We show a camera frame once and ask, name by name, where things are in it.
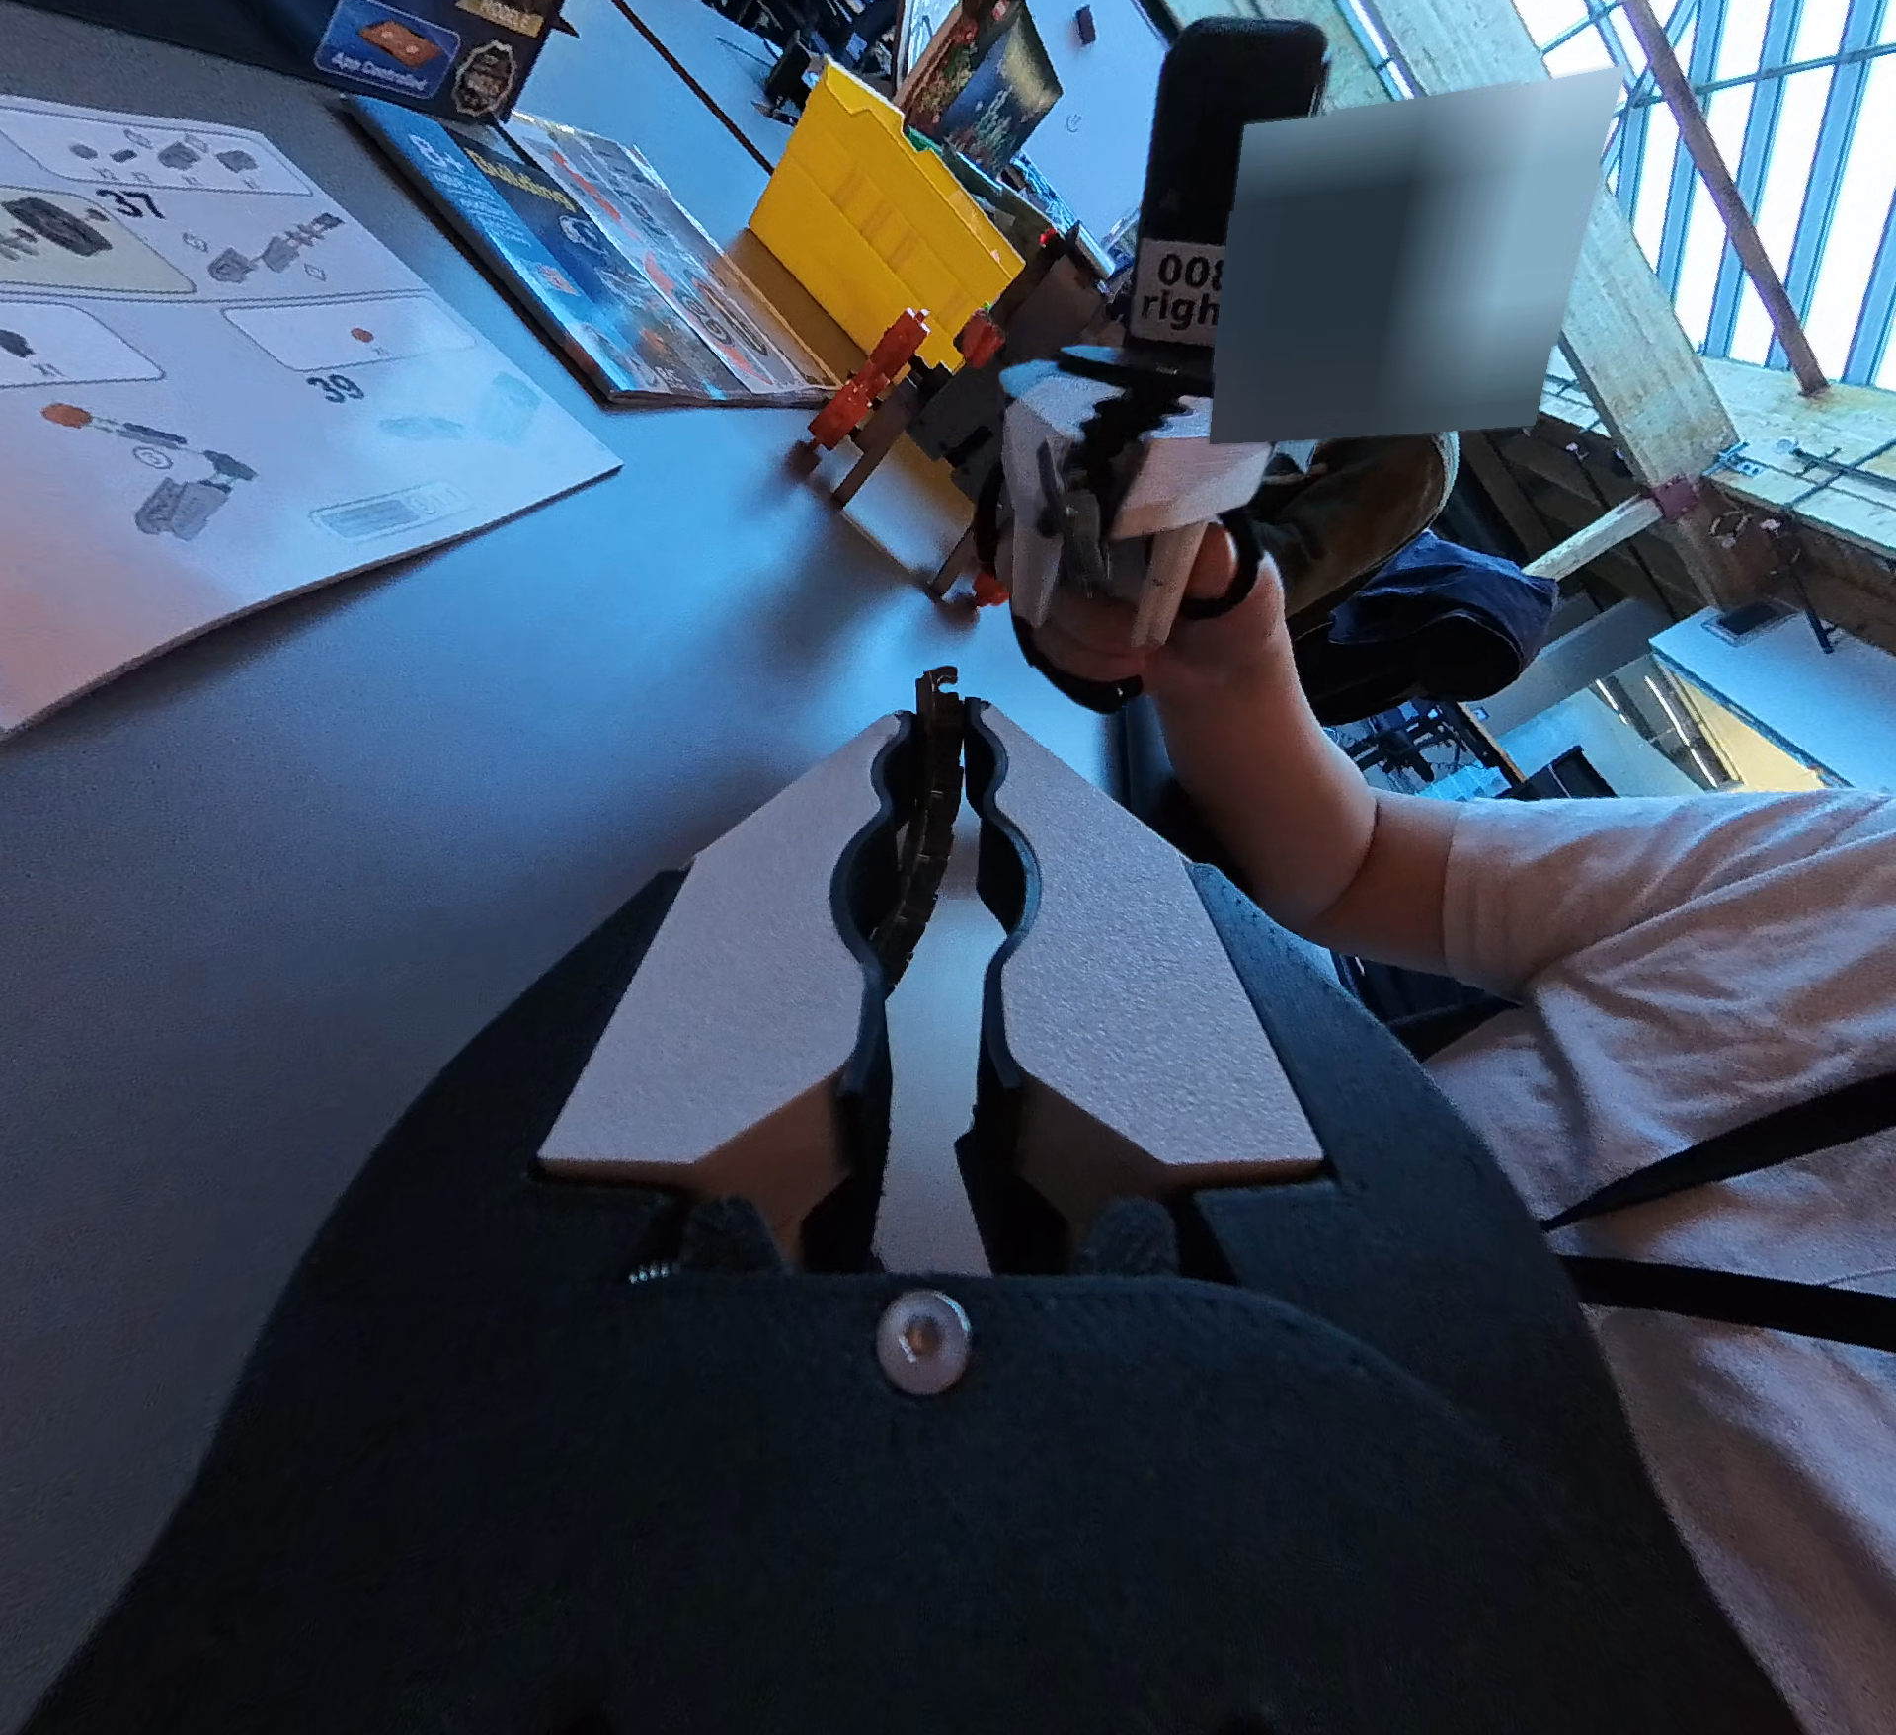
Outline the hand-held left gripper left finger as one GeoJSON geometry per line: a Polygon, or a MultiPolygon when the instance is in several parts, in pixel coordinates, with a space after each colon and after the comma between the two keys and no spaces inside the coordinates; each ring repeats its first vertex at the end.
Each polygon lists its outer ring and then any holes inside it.
{"type": "Polygon", "coordinates": [[[915,730],[871,724],[700,851],[539,1150],[549,1176],[742,1198],[791,1263],[871,1265],[887,979],[851,873],[883,897],[915,730]]]}

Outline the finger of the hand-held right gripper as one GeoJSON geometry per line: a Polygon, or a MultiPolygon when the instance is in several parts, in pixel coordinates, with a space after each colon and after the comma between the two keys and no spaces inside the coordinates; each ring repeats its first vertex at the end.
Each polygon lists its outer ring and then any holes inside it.
{"type": "Polygon", "coordinates": [[[1184,407],[1114,459],[1108,540],[1154,538],[1246,507],[1273,459],[1267,441],[1216,443],[1214,407],[1184,407]]]}
{"type": "Polygon", "coordinates": [[[1056,548],[1038,530],[1042,489],[1036,465],[1040,443],[1050,443],[1064,477],[1098,497],[1094,471],[1084,461],[1084,429],[1116,389],[1094,377],[1068,371],[1013,371],[1007,377],[1009,415],[1003,453],[1003,576],[1011,610],[1026,628],[1046,628],[1062,588],[1056,584],[1056,548]]]}

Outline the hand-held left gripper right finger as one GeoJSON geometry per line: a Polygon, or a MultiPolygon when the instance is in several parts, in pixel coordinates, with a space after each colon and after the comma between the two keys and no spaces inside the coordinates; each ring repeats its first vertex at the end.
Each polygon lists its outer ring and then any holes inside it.
{"type": "Polygon", "coordinates": [[[997,1273],[1062,1273],[1112,1202],[1305,1184],[1325,1156],[1194,865],[1009,716],[967,708],[985,973],[963,1182],[997,1273]]]}

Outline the grey track link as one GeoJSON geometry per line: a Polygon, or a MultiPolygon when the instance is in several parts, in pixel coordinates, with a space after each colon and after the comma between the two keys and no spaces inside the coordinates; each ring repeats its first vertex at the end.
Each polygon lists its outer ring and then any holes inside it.
{"type": "Polygon", "coordinates": [[[1042,489],[1038,530],[1056,548],[1056,584],[1068,582],[1086,594],[1110,588],[1110,552],[1102,538],[1098,497],[1064,477],[1050,443],[1040,443],[1036,465],[1042,489]]]}

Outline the grey desk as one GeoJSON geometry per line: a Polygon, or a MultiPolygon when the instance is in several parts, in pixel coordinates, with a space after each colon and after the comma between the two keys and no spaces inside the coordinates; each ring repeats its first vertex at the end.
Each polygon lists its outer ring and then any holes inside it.
{"type": "Polygon", "coordinates": [[[1112,738],[923,580],[933,469],[849,514],[788,413],[610,415],[321,92],[7,9],[5,88],[248,122],[612,453],[499,530],[248,618],[5,744],[5,1732],[190,1487],[417,1094],[654,873],[955,664],[1112,738]]]}

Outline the person's right hand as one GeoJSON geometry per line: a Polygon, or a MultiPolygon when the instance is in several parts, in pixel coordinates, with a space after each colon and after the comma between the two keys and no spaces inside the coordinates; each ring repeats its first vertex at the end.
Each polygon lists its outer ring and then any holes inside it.
{"type": "Polygon", "coordinates": [[[1258,678],[1291,672],[1287,594],[1269,556],[1210,524],[1170,636],[1134,644],[1136,610],[1116,598],[1056,594],[1042,628],[1013,620],[1019,646],[1046,680],[1082,706],[1150,694],[1160,706],[1218,704],[1258,678]]]}

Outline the grey orange toy robot model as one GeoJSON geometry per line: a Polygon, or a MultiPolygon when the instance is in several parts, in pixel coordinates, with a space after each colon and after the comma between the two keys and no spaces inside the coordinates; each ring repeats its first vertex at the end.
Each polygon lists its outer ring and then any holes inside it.
{"type": "Polygon", "coordinates": [[[861,369],[811,425],[817,453],[857,445],[831,505],[845,511],[901,441],[945,465],[963,497],[981,501],[1003,467],[1003,375],[1096,341],[1108,325],[1112,277],[1112,258],[1084,226],[1046,232],[1001,299],[961,325],[949,365],[933,367],[913,351],[901,379],[887,373],[877,401],[853,401],[853,393],[871,389],[871,371],[861,369]]]}

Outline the white board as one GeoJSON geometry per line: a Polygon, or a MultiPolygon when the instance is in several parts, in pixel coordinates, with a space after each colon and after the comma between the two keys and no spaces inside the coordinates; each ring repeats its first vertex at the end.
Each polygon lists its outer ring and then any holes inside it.
{"type": "Polygon", "coordinates": [[[1026,0],[1062,96],[1025,156],[1100,242],[1142,206],[1170,44],[1136,0],[1026,0]]]}

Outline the dark printed toy box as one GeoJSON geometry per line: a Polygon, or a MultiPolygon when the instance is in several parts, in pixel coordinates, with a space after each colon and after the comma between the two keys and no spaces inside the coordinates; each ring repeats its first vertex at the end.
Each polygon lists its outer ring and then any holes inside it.
{"type": "Polygon", "coordinates": [[[911,70],[897,106],[911,136],[1003,180],[1062,96],[1026,0],[961,0],[911,70]]]}

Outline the yellow plastic bin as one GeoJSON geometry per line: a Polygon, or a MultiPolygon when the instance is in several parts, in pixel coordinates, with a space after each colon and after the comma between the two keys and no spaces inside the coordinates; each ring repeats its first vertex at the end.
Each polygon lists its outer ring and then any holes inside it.
{"type": "Polygon", "coordinates": [[[949,371],[967,319],[1023,267],[941,156],[913,146],[895,104],[839,64],[809,90],[750,232],[861,349],[925,311],[921,355],[949,371]]]}

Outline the flat blue printed box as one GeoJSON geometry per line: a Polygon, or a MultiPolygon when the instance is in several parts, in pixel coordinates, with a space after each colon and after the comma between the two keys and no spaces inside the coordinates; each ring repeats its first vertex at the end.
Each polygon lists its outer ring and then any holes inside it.
{"type": "Polygon", "coordinates": [[[817,411],[837,391],[638,148],[529,112],[349,112],[606,405],[817,411]]]}

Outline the person's pale shirt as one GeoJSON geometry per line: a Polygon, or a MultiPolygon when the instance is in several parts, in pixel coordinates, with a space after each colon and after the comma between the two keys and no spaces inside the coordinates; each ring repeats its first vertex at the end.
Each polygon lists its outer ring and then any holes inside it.
{"type": "MultiPolygon", "coordinates": [[[[1431,1068],[1538,1218],[1893,1074],[1891,797],[1473,803],[1443,915],[1449,973],[1516,1008],[1431,1068]]],[[[1686,1546],[1799,1724],[1893,1732],[1893,1357],[1592,1323],[1686,1546]]]]}

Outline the open instruction booklet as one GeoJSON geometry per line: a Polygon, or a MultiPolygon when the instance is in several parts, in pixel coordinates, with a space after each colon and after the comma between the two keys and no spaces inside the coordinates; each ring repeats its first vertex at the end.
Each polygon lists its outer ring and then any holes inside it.
{"type": "Polygon", "coordinates": [[[268,136],[5,98],[5,736],[618,469],[268,136]]]}

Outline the wooden post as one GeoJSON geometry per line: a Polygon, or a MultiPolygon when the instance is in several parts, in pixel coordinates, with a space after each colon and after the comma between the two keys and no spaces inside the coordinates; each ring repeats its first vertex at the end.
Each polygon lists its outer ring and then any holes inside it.
{"type": "MultiPolygon", "coordinates": [[[[1425,94],[1546,78],[1512,0],[1367,0],[1425,94]]],[[[1702,479],[1737,433],[1618,202],[1598,194],[1562,347],[1648,487],[1702,479]]]]}

